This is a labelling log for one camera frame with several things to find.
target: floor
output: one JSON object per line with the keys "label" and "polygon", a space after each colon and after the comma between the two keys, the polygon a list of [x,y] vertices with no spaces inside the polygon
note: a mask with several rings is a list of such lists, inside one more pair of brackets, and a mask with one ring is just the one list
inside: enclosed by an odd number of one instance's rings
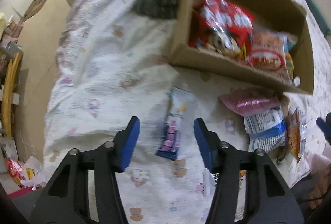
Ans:
{"label": "floor", "polygon": [[20,73],[19,105],[15,109],[15,133],[19,158],[31,155],[43,162],[44,115],[58,76],[55,53],[65,29],[70,6],[66,0],[47,0],[42,9],[24,22],[18,44],[24,56]]}

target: blue gripper pad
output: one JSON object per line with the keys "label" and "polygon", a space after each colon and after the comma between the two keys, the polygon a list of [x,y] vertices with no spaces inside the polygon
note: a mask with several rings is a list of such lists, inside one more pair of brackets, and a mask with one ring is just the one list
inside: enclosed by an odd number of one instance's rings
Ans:
{"label": "blue gripper pad", "polygon": [[202,118],[194,121],[194,135],[205,167],[213,173],[218,165],[218,146],[220,139],[215,132],[208,131]]}
{"label": "blue gripper pad", "polygon": [[126,129],[119,131],[113,140],[116,146],[117,157],[120,158],[119,162],[117,162],[117,166],[119,166],[121,172],[123,172],[131,162],[139,133],[140,120],[137,117],[132,117]]}

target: chip bag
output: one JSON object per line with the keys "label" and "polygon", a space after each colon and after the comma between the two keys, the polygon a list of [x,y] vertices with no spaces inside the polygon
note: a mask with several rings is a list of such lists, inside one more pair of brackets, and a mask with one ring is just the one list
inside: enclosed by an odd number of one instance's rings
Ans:
{"label": "chip bag", "polygon": [[306,115],[298,107],[287,117],[288,149],[299,162],[306,145]]}
{"label": "chip bag", "polygon": [[292,63],[291,74],[293,76],[293,62],[287,48],[285,35],[272,33],[268,30],[254,31],[251,41],[247,43],[246,63],[249,66],[267,71],[282,82],[292,84],[292,79],[287,70],[287,62]]}
{"label": "chip bag", "polygon": [[238,57],[252,33],[253,15],[227,0],[206,0],[194,8],[189,46]]}
{"label": "chip bag", "polygon": [[20,161],[13,161],[12,159],[6,158],[5,165],[10,177],[14,179],[14,181],[20,188],[23,188],[24,186],[21,184],[21,180],[25,179],[22,170],[22,166],[24,165],[24,163]]}

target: candy wrapper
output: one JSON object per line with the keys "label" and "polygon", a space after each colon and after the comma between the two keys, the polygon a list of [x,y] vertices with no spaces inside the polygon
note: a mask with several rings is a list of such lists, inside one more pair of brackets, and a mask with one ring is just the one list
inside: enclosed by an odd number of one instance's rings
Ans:
{"label": "candy wrapper", "polygon": [[270,108],[280,106],[276,96],[260,88],[237,89],[230,94],[220,95],[219,99],[228,109],[243,117],[263,113]]}
{"label": "candy wrapper", "polygon": [[155,155],[175,161],[179,148],[180,124],[194,95],[187,91],[173,88],[171,105],[167,113],[163,142]]}
{"label": "candy wrapper", "polygon": [[227,0],[206,0],[194,9],[189,46],[238,57],[252,33],[254,16]]}
{"label": "candy wrapper", "polygon": [[296,108],[293,114],[290,111],[287,117],[288,149],[298,162],[305,151],[306,128],[305,113],[299,107]]}
{"label": "candy wrapper", "polygon": [[263,149],[268,153],[276,147],[285,145],[286,124],[280,107],[245,117],[244,125],[251,140],[249,152]]}
{"label": "candy wrapper", "polygon": [[278,80],[292,84],[290,74],[293,77],[293,61],[288,51],[288,39],[285,35],[268,30],[254,31],[246,50],[246,63],[249,66],[267,71]]}

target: bed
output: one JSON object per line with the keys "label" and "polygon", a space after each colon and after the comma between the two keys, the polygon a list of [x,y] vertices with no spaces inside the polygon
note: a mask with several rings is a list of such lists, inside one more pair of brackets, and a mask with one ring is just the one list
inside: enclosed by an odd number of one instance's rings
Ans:
{"label": "bed", "polygon": [[[311,34],[315,88],[313,96],[287,94],[307,113],[307,142],[300,162],[289,154],[277,166],[292,187],[309,174],[312,163],[323,158],[325,139],[315,124],[331,105],[331,50],[304,0]],[[249,137],[242,117],[229,111],[218,96],[231,89],[252,86],[216,74],[170,66],[164,55],[175,20],[151,19],[131,11],[135,0],[76,0],[60,38],[57,64],[60,77],[52,89],[45,115],[44,173],[48,178],[73,148],[97,148],[124,129],[131,116],[141,131],[130,166],[117,175],[130,223],[205,222],[212,195],[203,196],[200,152],[193,120],[202,117],[222,141],[247,150]],[[184,121],[177,161],[155,156],[163,135],[166,104],[172,86],[195,95],[196,108]],[[233,119],[235,134],[227,131]],[[319,169],[325,168],[328,159]],[[89,184],[95,214],[93,173]],[[241,178],[236,220],[243,214]]]}

